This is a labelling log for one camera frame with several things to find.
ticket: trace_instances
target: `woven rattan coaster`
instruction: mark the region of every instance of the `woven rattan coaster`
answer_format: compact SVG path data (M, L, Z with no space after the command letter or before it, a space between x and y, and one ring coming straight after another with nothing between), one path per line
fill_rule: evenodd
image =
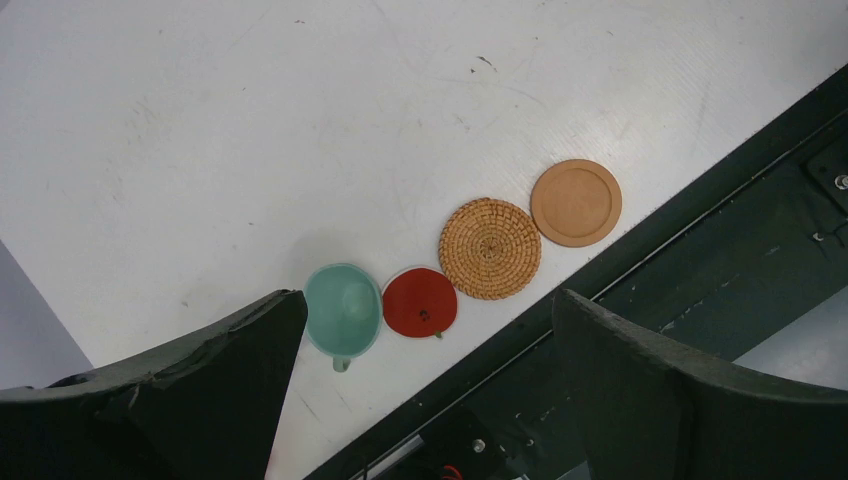
M542 241L530 216L502 200L480 198L451 215L439 262L460 291L497 300L524 288L539 268Z
M566 160L539 177L530 211L542 235L566 247L585 247L615 227L621 215L621 188L597 163Z

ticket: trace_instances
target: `wicker coaster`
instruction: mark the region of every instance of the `wicker coaster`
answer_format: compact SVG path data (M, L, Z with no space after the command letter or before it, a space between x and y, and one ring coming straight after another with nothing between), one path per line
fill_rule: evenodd
M542 240L530 216L502 200L480 198L451 215L439 240L439 262L451 283L484 300L524 288L539 268Z

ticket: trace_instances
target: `orange ceramic coaster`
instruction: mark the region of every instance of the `orange ceramic coaster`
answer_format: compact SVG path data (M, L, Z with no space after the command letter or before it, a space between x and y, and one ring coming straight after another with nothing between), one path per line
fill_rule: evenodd
M606 168L566 160L539 177L530 212L542 235L566 247L585 247L607 236L621 215L621 188Z

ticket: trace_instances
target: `coaster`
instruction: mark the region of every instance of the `coaster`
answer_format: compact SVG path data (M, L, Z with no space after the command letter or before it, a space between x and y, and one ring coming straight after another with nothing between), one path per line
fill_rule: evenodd
M426 267L404 270L383 290L383 317L405 337L441 338L456 320L456 311L456 290L450 280Z
M566 247L585 247L606 237L621 216L621 188L606 168L566 160L539 177L530 198L539 231Z
M497 300L524 288L539 268L542 241L530 216L502 200L480 198L451 215L439 262L463 293Z

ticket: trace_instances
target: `white table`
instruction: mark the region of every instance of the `white table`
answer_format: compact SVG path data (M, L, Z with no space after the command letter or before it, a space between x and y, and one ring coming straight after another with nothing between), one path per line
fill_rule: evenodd
M437 266L454 209L559 160L616 175L607 239L545 240L444 340L343 375L304 341L268 475L299 479L846 62L845 0L12 0L0 238L102 366L326 263Z

